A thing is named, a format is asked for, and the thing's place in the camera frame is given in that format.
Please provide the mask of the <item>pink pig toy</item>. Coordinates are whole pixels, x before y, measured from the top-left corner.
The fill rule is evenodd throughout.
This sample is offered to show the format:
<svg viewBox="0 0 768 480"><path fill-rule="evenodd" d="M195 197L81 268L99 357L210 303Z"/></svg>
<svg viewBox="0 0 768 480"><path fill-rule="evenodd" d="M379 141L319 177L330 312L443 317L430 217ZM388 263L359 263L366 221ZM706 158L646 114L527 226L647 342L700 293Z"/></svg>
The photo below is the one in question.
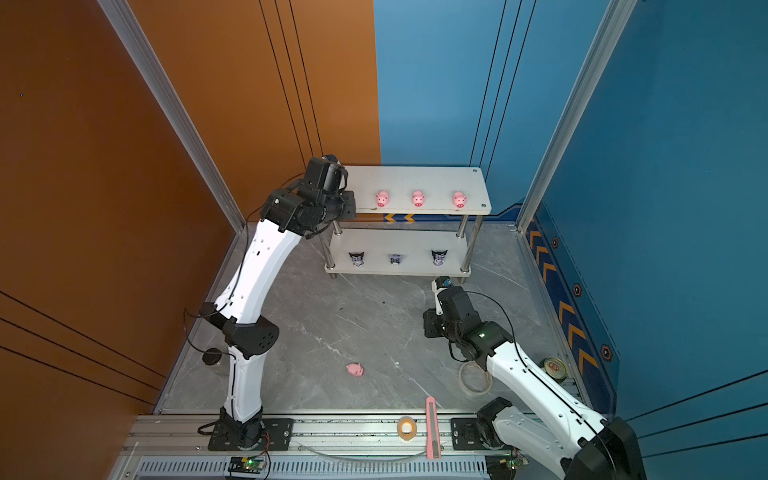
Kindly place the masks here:
<svg viewBox="0 0 768 480"><path fill-rule="evenodd" d="M390 196L386 190L381 190L375 195L376 206L378 208L384 208L389 204Z"/></svg>
<svg viewBox="0 0 768 480"><path fill-rule="evenodd" d="M420 190L416 190L412 193L412 204L416 208L421 208L425 204L426 197L424 193Z"/></svg>
<svg viewBox="0 0 768 480"><path fill-rule="evenodd" d="M359 363L349 363L346 365L347 372L354 377L361 377L365 373L364 367Z"/></svg>
<svg viewBox="0 0 768 480"><path fill-rule="evenodd" d="M456 209L463 209L467 204L467 196L461 192L456 191L453 195L453 206Z"/></svg>

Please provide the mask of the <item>black purple figurine toy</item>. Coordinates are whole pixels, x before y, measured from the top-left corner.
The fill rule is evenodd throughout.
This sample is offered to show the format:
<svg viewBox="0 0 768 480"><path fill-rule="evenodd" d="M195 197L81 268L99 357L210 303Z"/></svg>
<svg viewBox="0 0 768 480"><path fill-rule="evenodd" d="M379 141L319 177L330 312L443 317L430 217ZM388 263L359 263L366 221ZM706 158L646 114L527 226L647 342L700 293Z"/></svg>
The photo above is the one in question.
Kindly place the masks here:
<svg viewBox="0 0 768 480"><path fill-rule="evenodd" d="M432 250L431 256L433 265L437 267L443 266L445 264L447 254L447 250Z"/></svg>

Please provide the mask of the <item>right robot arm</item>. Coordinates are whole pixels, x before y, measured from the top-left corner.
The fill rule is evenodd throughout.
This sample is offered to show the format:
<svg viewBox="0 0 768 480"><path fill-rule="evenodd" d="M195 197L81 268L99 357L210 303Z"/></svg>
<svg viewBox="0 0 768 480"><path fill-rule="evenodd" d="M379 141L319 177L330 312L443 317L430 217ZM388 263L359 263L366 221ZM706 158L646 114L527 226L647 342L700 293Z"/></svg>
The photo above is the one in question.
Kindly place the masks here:
<svg viewBox="0 0 768 480"><path fill-rule="evenodd" d="M436 278L431 289L426 337L446 339L451 355L503 383L536 416L527 419L504 398L486 404L477 413L486 446L514 447L560 479L646 478L638 437L626 421L577 400L525 353L512 327L482 320L469 292L450 278Z"/></svg>

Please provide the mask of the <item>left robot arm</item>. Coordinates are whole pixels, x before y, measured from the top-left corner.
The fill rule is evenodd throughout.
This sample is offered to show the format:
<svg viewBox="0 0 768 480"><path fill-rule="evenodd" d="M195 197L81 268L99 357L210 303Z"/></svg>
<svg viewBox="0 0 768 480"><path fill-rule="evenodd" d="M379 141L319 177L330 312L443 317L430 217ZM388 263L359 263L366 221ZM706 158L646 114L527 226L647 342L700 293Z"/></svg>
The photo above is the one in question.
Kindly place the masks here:
<svg viewBox="0 0 768 480"><path fill-rule="evenodd" d="M231 357L227 399L214 427L235 448L259 448L266 436L261 387L279 327L262 307L274 280L302 239L354 216L345 167L331 154L310 159L301 178L270 194L233 278L214 302L201 306L200 316L223 333Z"/></svg>

